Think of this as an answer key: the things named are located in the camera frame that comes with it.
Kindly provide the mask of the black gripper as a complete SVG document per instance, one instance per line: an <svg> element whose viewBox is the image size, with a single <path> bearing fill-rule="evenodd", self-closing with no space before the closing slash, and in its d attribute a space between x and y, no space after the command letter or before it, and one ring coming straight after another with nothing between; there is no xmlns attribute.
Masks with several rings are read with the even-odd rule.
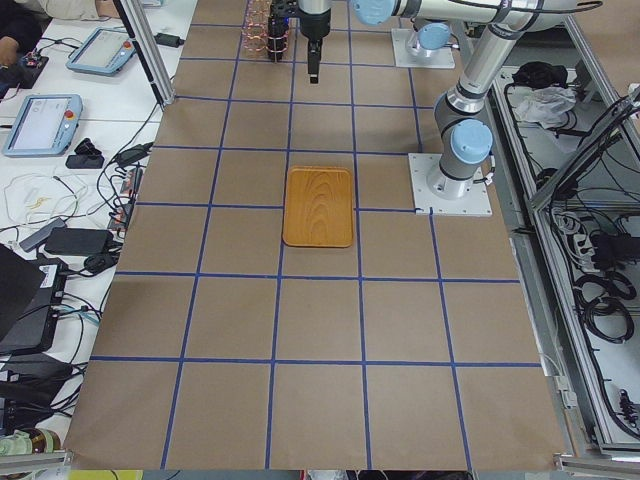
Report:
<svg viewBox="0 0 640 480"><path fill-rule="evenodd" d="M307 44L307 72L311 84L319 83L322 40L331 30L331 0L299 0L299 20Z"/></svg>
<svg viewBox="0 0 640 480"><path fill-rule="evenodd" d="M269 10L269 21L271 23L277 21L287 22L289 19L299 17L299 8L297 0L272 0Z"/></svg>

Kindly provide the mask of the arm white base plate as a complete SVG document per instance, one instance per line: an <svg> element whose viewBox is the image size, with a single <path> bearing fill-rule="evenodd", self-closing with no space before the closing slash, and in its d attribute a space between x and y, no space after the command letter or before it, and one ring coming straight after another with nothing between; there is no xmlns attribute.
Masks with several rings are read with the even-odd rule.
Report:
<svg viewBox="0 0 640 480"><path fill-rule="evenodd" d="M413 29L394 28L391 30L391 43L396 67L448 70L455 67L450 42L438 49L425 48Z"/></svg>
<svg viewBox="0 0 640 480"><path fill-rule="evenodd" d="M466 180L452 180L440 169L440 154L410 153L409 173L417 215L490 217L488 187L480 167Z"/></svg>

